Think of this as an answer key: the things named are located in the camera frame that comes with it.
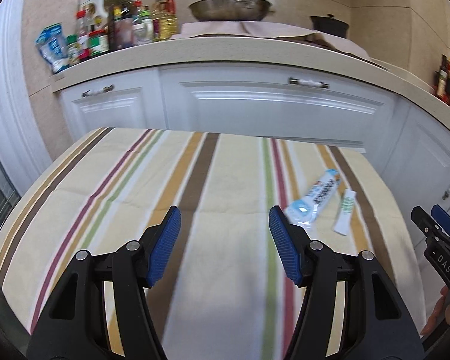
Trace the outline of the person's right hand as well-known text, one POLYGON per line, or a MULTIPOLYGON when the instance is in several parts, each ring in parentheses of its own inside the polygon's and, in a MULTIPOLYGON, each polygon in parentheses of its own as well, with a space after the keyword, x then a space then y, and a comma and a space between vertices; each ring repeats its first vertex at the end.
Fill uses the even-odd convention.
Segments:
POLYGON ((433 329, 438 324, 439 317, 443 314, 445 317, 446 323, 450 326, 450 304, 446 305, 446 297, 448 296, 450 290, 447 286, 444 286, 441 291, 441 297, 436 302, 432 314, 427 319, 426 324, 424 325, 422 331, 420 332, 421 336, 429 335, 433 329))

